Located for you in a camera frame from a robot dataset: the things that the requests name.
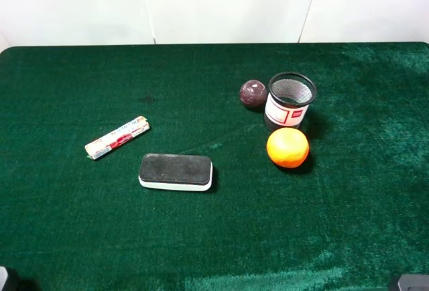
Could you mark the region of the orange fruit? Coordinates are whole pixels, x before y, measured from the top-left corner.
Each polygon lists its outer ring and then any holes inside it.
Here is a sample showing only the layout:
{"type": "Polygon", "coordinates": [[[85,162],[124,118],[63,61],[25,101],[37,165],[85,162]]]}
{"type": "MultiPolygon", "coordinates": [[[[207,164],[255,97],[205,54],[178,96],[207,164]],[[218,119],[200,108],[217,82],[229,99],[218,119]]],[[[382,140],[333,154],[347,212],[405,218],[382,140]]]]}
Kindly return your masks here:
{"type": "Polygon", "coordinates": [[[266,150],[271,161],[282,168],[297,168],[307,158],[310,145],[298,129],[281,128],[268,138],[266,150]]]}

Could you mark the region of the candy roll wrapper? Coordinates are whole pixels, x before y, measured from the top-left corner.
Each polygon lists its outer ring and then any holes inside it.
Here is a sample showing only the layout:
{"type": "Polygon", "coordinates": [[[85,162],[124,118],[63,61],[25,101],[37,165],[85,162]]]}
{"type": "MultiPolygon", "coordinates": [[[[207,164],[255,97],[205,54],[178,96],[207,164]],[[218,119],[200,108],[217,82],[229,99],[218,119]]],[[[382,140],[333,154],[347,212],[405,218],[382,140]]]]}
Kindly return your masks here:
{"type": "Polygon", "coordinates": [[[88,157],[96,160],[148,130],[150,130],[148,120],[143,116],[139,116],[110,133],[86,144],[84,148],[88,157]]]}

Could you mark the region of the dark red ball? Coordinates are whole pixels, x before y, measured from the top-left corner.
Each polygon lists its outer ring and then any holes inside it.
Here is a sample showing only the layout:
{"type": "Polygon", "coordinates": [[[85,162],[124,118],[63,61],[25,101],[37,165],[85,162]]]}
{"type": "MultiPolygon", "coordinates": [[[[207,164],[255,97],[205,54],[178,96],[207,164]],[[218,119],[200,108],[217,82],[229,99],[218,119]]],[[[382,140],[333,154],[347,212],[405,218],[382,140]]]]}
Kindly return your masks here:
{"type": "Polygon", "coordinates": [[[259,80],[248,80],[240,91],[239,98],[244,107],[256,109],[262,106],[268,95],[267,87],[259,80]]]}

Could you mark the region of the black mesh pen cup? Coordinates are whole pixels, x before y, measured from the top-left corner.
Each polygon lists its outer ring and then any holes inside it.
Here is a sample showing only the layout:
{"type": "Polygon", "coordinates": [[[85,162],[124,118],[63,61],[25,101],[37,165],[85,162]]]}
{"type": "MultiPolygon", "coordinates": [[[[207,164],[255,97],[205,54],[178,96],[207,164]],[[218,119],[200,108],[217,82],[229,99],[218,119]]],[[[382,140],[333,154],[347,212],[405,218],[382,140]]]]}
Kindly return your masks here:
{"type": "Polygon", "coordinates": [[[268,82],[263,119],[270,131],[284,127],[299,129],[317,96],[316,85],[303,74],[281,72],[268,82]]]}

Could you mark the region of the whiteboard eraser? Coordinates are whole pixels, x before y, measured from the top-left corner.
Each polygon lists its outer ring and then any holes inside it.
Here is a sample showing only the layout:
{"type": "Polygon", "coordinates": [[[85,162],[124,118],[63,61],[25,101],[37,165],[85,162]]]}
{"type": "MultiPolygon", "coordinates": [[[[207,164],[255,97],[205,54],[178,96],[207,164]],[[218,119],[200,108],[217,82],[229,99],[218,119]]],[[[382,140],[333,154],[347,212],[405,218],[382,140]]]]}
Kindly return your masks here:
{"type": "Polygon", "coordinates": [[[180,154],[146,154],[138,180],[145,188],[204,192],[212,186],[209,157],[180,154]]]}

